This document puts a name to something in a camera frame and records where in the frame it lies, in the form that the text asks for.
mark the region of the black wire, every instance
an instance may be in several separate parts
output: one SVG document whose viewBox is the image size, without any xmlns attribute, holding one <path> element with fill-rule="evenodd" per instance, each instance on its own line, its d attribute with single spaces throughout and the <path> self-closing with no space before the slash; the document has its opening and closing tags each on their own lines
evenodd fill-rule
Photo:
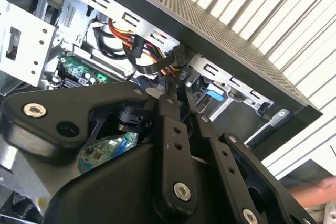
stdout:
<svg viewBox="0 0 336 224">
<path fill-rule="evenodd" d="M 38 0 L 31 0 L 28 12 L 33 13 L 34 11 L 36 11 L 37 4 L 38 4 Z"/>
<path fill-rule="evenodd" d="M 94 36 L 95 36 L 96 41 L 97 41 L 98 50 L 105 57 L 108 57 L 108 58 L 113 59 L 113 60 L 125 60 L 125 59 L 127 59 L 127 56 L 125 54 L 124 55 L 119 55 L 119 54 L 116 54 L 115 52 L 113 52 L 113 50 L 118 50 L 118 49 L 113 49 L 113 48 L 110 48 L 107 45 L 105 45 L 104 42 L 100 39 L 100 36 L 99 36 L 98 32 L 96 31 L 96 29 L 94 29 L 93 31 L 94 31 Z"/>
<path fill-rule="evenodd" d="M 167 58 L 164 58 L 164 59 L 162 59 L 162 60 L 160 60 L 160 61 L 158 61 L 154 64 L 147 65 L 147 66 L 141 66 L 141 65 L 138 65 L 136 63 L 136 60 L 133 58 L 132 53 L 131 53 L 131 49 L 125 44 L 123 44 L 123 48 L 124 48 L 125 54 L 127 56 L 127 59 L 131 62 L 133 67 L 139 73 L 142 73 L 142 74 L 153 74 L 153 73 L 159 72 L 160 70 L 162 70 L 165 67 L 172 64 L 175 60 L 175 58 L 173 58 L 173 57 L 167 57 Z"/>
<path fill-rule="evenodd" d="M 100 29 L 99 27 L 95 27 L 93 29 L 95 32 L 99 33 L 99 35 L 103 36 L 103 37 L 107 37 L 107 38 L 115 38 L 115 36 L 113 34 L 109 34 L 105 31 L 103 31 L 102 29 Z"/>
</svg>

